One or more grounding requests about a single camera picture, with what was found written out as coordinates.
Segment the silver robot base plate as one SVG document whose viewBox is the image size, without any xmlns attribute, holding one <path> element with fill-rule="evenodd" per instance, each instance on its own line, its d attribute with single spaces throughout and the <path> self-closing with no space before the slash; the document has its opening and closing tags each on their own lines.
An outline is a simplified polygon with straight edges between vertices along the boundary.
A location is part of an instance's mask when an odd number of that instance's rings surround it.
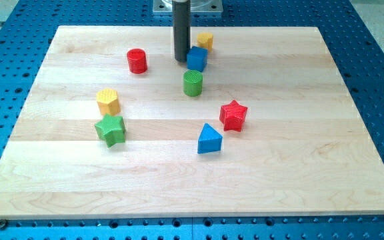
<svg viewBox="0 0 384 240">
<path fill-rule="evenodd" d="M 223 12 L 222 0 L 190 0 L 191 12 L 204 15 L 221 15 Z M 172 14 L 172 0 L 152 0 L 151 6 L 154 15 Z"/>
</svg>

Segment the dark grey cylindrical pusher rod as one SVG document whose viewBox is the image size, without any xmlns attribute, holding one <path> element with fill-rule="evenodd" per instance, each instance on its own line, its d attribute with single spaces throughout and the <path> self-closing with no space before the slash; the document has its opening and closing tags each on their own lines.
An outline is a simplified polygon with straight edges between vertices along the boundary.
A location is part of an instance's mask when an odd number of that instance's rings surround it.
<svg viewBox="0 0 384 240">
<path fill-rule="evenodd" d="M 190 50 L 190 0 L 172 0 L 173 43 L 175 60 L 186 62 Z"/>
</svg>

